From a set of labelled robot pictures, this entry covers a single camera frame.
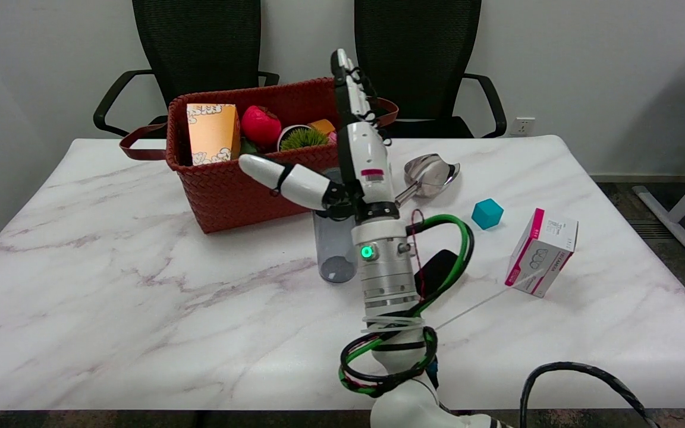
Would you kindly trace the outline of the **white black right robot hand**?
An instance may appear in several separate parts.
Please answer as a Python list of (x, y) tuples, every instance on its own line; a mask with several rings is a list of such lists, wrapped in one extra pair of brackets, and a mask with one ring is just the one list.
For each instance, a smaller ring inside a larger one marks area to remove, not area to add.
[(363, 71), (345, 49), (331, 56), (334, 94), (341, 125), (337, 151), (342, 182), (333, 182), (302, 165), (278, 163), (264, 156), (242, 155), (243, 173), (291, 202), (316, 211), (348, 203), (358, 223), (399, 218), (392, 190), (388, 149), (370, 105), (373, 98)]

